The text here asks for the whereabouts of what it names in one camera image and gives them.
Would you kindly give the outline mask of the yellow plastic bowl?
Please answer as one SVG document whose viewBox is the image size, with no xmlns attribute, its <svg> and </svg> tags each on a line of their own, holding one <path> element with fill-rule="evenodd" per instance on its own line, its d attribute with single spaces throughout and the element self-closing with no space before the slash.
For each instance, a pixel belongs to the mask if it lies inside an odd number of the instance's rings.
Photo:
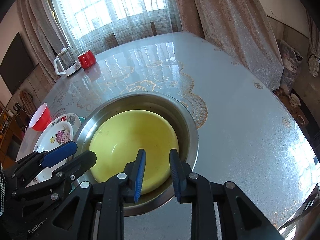
<svg viewBox="0 0 320 240">
<path fill-rule="evenodd" d="M 173 148 L 178 149 L 178 139 L 167 120 L 151 111 L 125 111 L 109 118 L 93 135 L 89 150 L 96 154 L 97 161 L 91 173 L 97 182 L 107 181 L 144 149 L 142 194 L 147 194 L 169 178 L 169 153 Z"/>
</svg>

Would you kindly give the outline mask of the white floral plate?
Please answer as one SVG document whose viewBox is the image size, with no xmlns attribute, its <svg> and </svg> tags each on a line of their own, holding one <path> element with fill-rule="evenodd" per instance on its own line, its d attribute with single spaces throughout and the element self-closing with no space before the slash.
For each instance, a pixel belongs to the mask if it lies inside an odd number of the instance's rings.
<svg viewBox="0 0 320 240">
<path fill-rule="evenodd" d="M 33 151 L 38 151 L 39 153 L 43 151 L 51 151 L 58 146 L 73 140 L 73 128 L 71 124 L 67 121 L 58 122 L 55 125 L 49 125 L 40 135 Z M 35 181 L 38 183 L 48 180 L 52 177 L 52 173 L 55 169 L 59 168 L 67 162 L 67 159 L 63 159 L 53 167 L 46 167 L 41 171 L 36 177 Z"/>
</svg>

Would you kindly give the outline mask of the red plastic bowl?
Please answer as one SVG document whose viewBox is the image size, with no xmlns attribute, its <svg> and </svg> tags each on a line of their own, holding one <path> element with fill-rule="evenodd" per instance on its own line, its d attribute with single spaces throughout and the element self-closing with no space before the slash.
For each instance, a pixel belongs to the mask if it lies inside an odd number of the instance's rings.
<svg viewBox="0 0 320 240">
<path fill-rule="evenodd" d="M 51 121 L 50 110 L 45 102 L 33 114 L 28 127 L 37 132 L 43 132 Z"/>
</svg>

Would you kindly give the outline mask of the large white double-happiness plate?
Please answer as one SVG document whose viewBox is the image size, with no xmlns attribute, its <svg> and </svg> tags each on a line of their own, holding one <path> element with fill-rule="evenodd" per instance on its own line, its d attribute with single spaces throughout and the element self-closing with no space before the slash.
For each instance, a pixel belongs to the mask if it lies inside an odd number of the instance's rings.
<svg viewBox="0 0 320 240">
<path fill-rule="evenodd" d="M 73 140 L 74 135 L 80 126 L 81 121 L 76 114 L 68 113 L 56 118 L 42 132 L 37 140 L 37 143 L 35 144 L 33 151 L 38 151 L 39 153 L 43 151 L 51 151 L 58 146 Z M 66 162 L 67 158 L 57 163 L 53 167 L 46 167 L 27 185 L 27 187 L 50 179 L 52 172 L 64 165 Z"/>
</svg>

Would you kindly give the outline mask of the wooden cabinet with shelf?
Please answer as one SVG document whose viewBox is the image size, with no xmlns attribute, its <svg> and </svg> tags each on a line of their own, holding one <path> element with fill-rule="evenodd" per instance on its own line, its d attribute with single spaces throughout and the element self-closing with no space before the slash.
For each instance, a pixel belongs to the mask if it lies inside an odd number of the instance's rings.
<svg viewBox="0 0 320 240">
<path fill-rule="evenodd" d="M 23 133 L 15 116 L 1 103 L 1 164 L 4 168 L 14 165 L 22 139 Z"/>
</svg>

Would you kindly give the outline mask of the white glass electric kettle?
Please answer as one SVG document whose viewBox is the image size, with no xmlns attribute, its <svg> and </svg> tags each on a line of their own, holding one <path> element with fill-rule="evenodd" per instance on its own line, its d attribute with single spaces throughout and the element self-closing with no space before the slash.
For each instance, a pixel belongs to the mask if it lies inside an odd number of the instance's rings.
<svg viewBox="0 0 320 240">
<path fill-rule="evenodd" d="M 71 76 L 80 68 L 80 62 L 72 46 L 62 48 L 54 60 L 56 75 Z"/>
</svg>

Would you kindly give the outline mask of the red mug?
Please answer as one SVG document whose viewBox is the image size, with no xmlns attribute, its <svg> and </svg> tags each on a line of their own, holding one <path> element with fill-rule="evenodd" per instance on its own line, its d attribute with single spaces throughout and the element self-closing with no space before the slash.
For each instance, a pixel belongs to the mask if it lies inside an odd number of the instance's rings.
<svg viewBox="0 0 320 240">
<path fill-rule="evenodd" d="M 78 56 L 78 60 L 83 69 L 87 69 L 96 63 L 96 58 L 91 50 L 87 50 Z"/>
</svg>

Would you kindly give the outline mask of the white patterned pot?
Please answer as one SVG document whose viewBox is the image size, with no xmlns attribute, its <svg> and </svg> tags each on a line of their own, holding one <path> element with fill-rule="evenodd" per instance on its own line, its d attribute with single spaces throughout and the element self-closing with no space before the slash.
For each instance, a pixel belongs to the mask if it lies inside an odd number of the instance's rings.
<svg viewBox="0 0 320 240">
<path fill-rule="evenodd" d="M 296 96 L 296 94 L 291 93 L 289 95 L 289 103 L 293 108 L 297 108 L 300 106 L 300 99 L 298 96 Z"/>
</svg>

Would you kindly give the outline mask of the left beige curtain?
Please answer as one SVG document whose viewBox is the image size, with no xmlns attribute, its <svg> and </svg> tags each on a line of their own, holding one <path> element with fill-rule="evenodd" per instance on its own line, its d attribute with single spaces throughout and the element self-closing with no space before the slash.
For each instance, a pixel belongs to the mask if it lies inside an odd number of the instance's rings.
<svg viewBox="0 0 320 240">
<path fill-rule="evenodd" d="M 68 42 L 48 0 L 17 0 L 17 12 L 33 55 L 49 84 L 54 85 L 60 78 L 55 74 L 54 59 Z"/>
</svg>

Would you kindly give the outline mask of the beige curtain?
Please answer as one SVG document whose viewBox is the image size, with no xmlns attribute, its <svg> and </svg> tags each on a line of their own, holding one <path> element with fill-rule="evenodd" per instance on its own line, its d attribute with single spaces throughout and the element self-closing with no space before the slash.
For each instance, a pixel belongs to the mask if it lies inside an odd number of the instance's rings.
<svg viewBox="0 0 320 240">
<path fill-rule="evenodd" d="M 68 42 L 48 0 L 17 0 L 17 12 L 33 55 L 49 84 L 54 85 L 60 78 L 55 74 L 54 59 Z"/>
<path fill-rule="evenodd" d="M 182 29 L 204 38 L 248 68 L 270 90 L 284 70 L 259 0 L 176 0 Z"/>
</svg>

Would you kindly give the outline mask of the sheer white window curtain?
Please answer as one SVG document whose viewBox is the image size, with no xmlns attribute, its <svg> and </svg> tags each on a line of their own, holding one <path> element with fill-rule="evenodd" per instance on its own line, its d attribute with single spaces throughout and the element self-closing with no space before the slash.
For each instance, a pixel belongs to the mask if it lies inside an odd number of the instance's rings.
<svg viewBox="0 0 320 240">
<path fill-rule="evenodd" d="M 182 31 L 175 0 L 51 0 L 77 54 Z"/>
</svg>

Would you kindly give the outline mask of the right beige curtain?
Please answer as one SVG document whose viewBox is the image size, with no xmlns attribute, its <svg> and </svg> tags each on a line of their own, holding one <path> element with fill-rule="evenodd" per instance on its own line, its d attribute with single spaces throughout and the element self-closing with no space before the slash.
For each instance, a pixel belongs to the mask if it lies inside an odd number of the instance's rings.
<svg viewBox="0 0 320 240">
<path fill-rule="evenodd" d="M 259 0 L 176 0 L 182 29 L 204 38 L 248 68 L 270 90 L 284 70 Z"/>
</svg>

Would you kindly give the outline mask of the black wall television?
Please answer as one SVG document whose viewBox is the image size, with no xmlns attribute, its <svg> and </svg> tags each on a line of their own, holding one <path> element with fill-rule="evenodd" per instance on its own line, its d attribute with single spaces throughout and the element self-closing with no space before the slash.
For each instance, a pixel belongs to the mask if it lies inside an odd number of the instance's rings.
<svg viewBox="0 0 320 240">
<path fill-rule="evenodd" d="M 11 94 L 16 92 L 34 68 L 35 65 L 18 32 L 1 62 L 1 77 Z"/>
</svg>

